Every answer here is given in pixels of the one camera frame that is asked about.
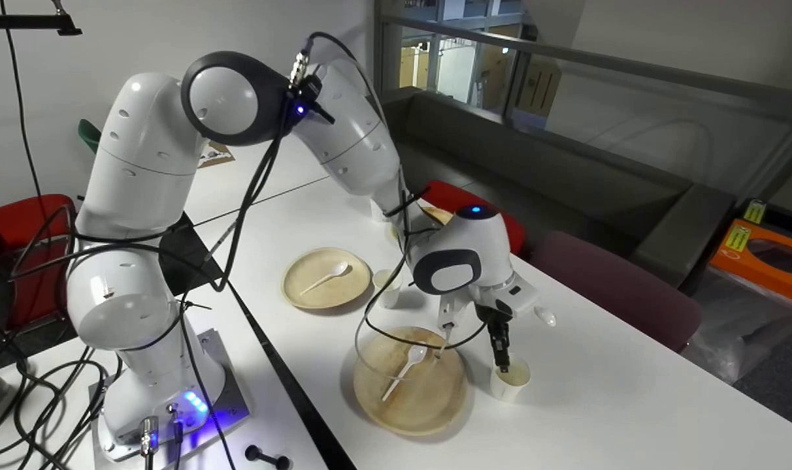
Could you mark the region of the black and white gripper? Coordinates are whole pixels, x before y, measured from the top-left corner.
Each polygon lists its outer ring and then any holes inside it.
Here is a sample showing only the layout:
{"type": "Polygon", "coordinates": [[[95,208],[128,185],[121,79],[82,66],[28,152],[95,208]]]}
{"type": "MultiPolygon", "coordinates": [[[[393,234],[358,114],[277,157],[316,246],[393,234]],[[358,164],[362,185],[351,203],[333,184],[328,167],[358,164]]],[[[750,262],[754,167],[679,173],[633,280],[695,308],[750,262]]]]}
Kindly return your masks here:
{"type": "Polygon", "coordinates": [[[537,287],[522,276],[511,276],[495,287],[462,287],[439,297],[439,326],[456,326],[457,315],[473,306],[479,319],[490,328],[495,365],[511,365],[511,322],[518,313],[530,313],[537,302],[537,287]]]}

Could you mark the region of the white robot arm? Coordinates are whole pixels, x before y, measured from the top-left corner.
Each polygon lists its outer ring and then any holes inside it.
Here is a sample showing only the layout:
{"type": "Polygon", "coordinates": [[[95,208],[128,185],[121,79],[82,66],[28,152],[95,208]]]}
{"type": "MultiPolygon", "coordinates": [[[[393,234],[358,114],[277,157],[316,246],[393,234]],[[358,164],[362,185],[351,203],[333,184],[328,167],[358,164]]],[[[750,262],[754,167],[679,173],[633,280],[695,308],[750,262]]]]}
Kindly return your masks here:
{"type": "Polygon", "coordinates": [[[133,441],[150,421],[189,430],[210,421],[222,365],[192,352],[193,328],[163,274],[163,234],[186,211],[199,152],[279,146],[296,135],[335,184],[394,221],[413,281],[462,297],[484,315],[495,362],[511,362],[504,326],[533,306],[512,268],[504,220],[479,203],[428,228],[410,206],[401,154],[368,79],[351,58],[316,66],[298,53],[277,73],[244,53],[210,53],[186,77],[135,73],[117,91],[100,135],[65,276],[77,334],[109,349],[125,374],[104,391],[104,429],[133,441]]]}

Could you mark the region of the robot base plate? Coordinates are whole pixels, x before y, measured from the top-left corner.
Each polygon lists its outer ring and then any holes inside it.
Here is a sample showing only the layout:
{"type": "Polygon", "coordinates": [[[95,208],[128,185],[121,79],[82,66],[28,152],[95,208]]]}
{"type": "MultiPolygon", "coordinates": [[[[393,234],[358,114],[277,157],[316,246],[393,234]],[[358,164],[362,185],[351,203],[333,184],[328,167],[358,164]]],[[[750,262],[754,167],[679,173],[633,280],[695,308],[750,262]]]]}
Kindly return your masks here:
{"type": "Polygon", "coordinates": [[[193,343],[199,357],[213,357],[222,377],[203,374],[207,390],[189,386],[154,412],[143,412],[130,434],[117,434],[116,411],[104,407],[95,425],[95,463],[104,470],[176,470],[189,458],[220,443],[248,417],[244,390],[214,328],[193,343]]]}

